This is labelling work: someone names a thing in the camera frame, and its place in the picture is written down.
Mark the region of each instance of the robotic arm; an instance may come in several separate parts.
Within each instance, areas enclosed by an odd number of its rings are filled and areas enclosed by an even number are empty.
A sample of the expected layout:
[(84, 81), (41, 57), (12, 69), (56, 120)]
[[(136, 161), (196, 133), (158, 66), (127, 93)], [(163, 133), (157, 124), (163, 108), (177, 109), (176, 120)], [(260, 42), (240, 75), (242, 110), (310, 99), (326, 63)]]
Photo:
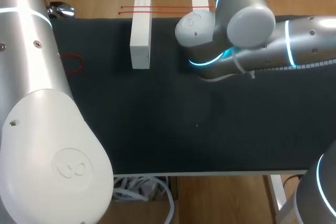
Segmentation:
[(252, 70), (295, 70), (334, 63), (335, 17), (275, 23), (264, 0), (215, 0), (216, 12), (197, 10), (175, 29), (195, 71), (219, 80)]
[[(216, 13), (191, 12), (175, 29), (191, 66), (206, 80), (258, 69), (296, 70), (336, 63), (336, 17), (275, 24), (264, 0), (215, 3)], [(294, 209), (299, 223), (336, 223), (335, 153), (336, 143), (307, 171), (283, 206)]]
[(92, 224), (109, 158), (73, 101), (43, 0), (0, 0), (0, 222)]

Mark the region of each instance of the black mat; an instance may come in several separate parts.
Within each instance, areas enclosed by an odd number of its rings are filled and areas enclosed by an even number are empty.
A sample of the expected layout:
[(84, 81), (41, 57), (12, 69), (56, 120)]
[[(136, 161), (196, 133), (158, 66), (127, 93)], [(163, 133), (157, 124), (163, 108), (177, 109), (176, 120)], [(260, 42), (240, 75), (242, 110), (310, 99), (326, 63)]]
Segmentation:
[(166, 18), (153, 20), (151, 69), (132, 70), (131, 22), (52, 23), (60, 53), (84, 59), (68, 81), (116, 174), (307, 169), (335, 140), (336, 66), (209, 83)]

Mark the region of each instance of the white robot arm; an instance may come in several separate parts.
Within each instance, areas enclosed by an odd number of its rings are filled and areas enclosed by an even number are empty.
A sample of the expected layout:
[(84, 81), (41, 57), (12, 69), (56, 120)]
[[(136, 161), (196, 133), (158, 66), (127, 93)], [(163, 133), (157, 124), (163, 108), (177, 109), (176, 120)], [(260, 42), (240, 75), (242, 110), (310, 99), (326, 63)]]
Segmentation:
[(0, 222), (93, 224), (113, 173), (72, 99), (43, 0), (0, 0)]

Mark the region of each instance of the red loop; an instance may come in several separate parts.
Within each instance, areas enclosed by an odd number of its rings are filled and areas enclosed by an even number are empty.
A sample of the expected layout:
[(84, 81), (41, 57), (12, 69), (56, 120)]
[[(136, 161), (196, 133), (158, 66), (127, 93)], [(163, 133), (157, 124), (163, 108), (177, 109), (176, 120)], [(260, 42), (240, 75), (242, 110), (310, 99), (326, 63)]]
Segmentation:
[(68, 58), (77, 58), (77, 59), (80, 59), (81, 60), (81, 65), (78, 68), (76, 68), (75, 70), (66, 71), (67, 74), (77, 73), (80, 70), (82, 70), (82, 68), (84, 67), (84, 60), (81, 57), (81, 55), (79, 55), (79, 54), (65, 54), (65, 55), (61, 56), (61, 59), (68, 59)]

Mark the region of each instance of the chrome base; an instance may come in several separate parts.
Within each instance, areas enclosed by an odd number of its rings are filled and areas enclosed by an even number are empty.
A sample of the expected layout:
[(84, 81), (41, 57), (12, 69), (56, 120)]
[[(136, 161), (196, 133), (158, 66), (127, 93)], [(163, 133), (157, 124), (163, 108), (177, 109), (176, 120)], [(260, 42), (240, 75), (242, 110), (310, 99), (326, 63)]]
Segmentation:
[(50, 2), (47, 6), (49, 18), (75, 18), (76, 10), (68, 3)]

